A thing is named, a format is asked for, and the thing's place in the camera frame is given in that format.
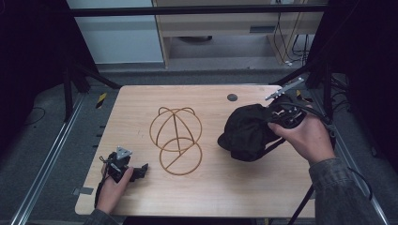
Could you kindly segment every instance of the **black fabric bag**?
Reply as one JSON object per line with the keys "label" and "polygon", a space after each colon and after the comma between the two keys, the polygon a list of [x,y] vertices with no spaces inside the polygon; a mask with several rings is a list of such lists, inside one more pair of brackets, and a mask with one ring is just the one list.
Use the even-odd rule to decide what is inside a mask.
{"label": "black fabric bag", "polygon": [[272,111],[261,104],[235,109],[218,139],[219,146],[230,151],[231,157],[237,160],[255,161],[263,157],[285,141],[268,127],[267,120],[271,114]]}

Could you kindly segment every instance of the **wooden table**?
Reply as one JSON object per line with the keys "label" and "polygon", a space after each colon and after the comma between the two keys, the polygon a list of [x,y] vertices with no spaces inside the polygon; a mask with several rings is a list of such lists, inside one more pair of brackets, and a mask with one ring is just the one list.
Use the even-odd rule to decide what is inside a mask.
{"label": "wooden table", "polygon": [[[84,182],[84,187],[94,189],[93,194],[80,195],[76,212],[87,215],[93,210],[101,179],[99,157],[107,158],[120,145],[132,150],[131,166],[141,167],[149,163],[149,169],[144,179],[129,184],[114,210],[115,215],[290,218],[311,185],[307,161],[287,142],[255,162],[232,159],[229,152],[217,144],[234,109],[254,103],[266,106],[270,101],[264,101],[265,97],[278,88],[271,85],[124,86]],[[237,95],[237,100],[228,100],[229,94]],[[200,129],[197,118],[187,112],[179,115],[194,139],[200,136],[197,143],[202,149],[200,165],[187,175],[173,175],[164,170],[160,163],[161,150],[151,140],[151,136],[156,140],[165,121],[159,116],[153,124],[152,134],[149,133],[161,107],[190,107],[202,124]],[[171,121],[173,119],[161,131],[160,146],[176,137],[176,128]],[[177,118],[179,137],[190,137],[178,121]],[[181,139],[180,147],[189,143]],[[170,142],[166,148],[176,146],[176,142]],[[170,160],[168,157],[172,154],[178,152],[163,152],[163,160]],[[170,169],[184,172],[196,165],[198,158],[200,151],[193,146]],[[300,216],[314,218],[313,200],[307,203]]]}

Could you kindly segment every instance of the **finger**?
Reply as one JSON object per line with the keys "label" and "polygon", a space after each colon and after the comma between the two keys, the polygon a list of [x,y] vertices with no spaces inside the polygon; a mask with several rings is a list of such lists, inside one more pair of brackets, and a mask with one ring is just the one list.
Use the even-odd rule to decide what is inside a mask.
{"label": "finger", "polygon": [[122,186],[123,188],[125,188],[125,187],[127,186],[127,184],[128,184],[129,181],[130,181],[130,178],[131,178],[131,176],[132,176],[132,172],[133,172],[133,168],[132,168],[132,167],[129,167],[129,168],[125,171],[125,173],[123,174],[122,179],[120,179],[120,181],[119,181],[119,185],[120,185],[120,186]]}
{"label": "finger", "polygon": [[268,127],[276,134],[281,136],[283,133],[283,127],[279,124],[268,123]]}

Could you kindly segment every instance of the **sleeve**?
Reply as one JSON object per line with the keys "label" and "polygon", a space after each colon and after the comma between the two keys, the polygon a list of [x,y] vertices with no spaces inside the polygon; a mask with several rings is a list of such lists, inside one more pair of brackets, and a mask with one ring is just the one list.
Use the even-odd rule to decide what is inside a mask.
{"label": "sleeve", "polygon": [[106,213],[94,209],[90,217],[85,221],[84,225],[118,225],[109,215]]}
{"label": "sleeve", "polygon": [[316,224],[384,224],[339,158],[314,164],[310,176]]}

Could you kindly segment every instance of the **person's left hand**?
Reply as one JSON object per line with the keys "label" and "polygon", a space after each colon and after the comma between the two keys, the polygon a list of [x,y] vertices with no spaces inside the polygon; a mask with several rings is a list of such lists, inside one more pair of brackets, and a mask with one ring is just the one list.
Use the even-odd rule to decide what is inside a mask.
{"label": "person's left hand", "polygon": [[120,198],[124,194],[126,187],[132,176],[133,168],[129,167],[119,183],[115,182],[112,177],[108,177],[99,194],[99,201],[97,203],[97,209],[110,215],[119,203]]}

